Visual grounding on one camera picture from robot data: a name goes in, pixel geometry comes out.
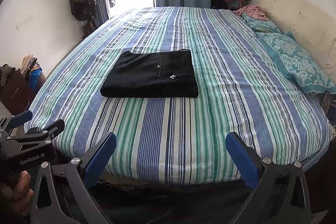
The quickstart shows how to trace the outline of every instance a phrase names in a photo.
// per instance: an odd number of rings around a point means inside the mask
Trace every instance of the black zipper pocket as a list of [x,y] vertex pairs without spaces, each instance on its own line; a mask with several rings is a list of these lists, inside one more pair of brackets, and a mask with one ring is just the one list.
[[160,78],[162,75],[162,63],[163,63],[163,54],[161,54],[159,64],[157,66],[157,77],[158,78]]

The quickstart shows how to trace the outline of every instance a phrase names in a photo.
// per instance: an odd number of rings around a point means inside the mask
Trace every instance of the brown cabinet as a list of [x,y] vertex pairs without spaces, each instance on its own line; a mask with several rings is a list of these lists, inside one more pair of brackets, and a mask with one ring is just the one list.
[[34,98],[35,93],[18,70],[11,75],[0,93],[0,101],[12,115],[18,115],[27,110]]

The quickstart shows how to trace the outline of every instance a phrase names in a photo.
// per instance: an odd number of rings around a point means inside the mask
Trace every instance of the pillow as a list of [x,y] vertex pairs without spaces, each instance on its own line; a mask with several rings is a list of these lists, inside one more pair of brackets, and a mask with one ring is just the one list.
[[289,36],[280,33],[256,33],[281,73],[305,93],[336,93],[334,82],[310,54]]
[[275,32],[275,33],[282,33],[280,28],[271,20],[263,21],[261,19],[255,19],[244,13],[241,15],[247,22],[252,30],[255,32]]

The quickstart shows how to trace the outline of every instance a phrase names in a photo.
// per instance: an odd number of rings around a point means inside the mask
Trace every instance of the pink cloth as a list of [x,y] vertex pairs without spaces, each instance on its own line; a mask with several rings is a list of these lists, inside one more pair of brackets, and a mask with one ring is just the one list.
[[247,13],[250,17],[253,17],[255,19],[261,19],[263,21],[270,20],[262,10],[260,6],[254,6],[254,5],[248,5],[245,6],[237,11],[234,11],[234,13],[238,16],[241,16],[243,13]]

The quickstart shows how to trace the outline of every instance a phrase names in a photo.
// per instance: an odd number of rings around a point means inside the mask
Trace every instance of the folded black garment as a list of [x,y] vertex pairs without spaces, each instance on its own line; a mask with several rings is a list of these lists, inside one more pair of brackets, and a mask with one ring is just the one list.
[[198,87],[190,50],[120,55],[100,89],[105,97],[191,97]]

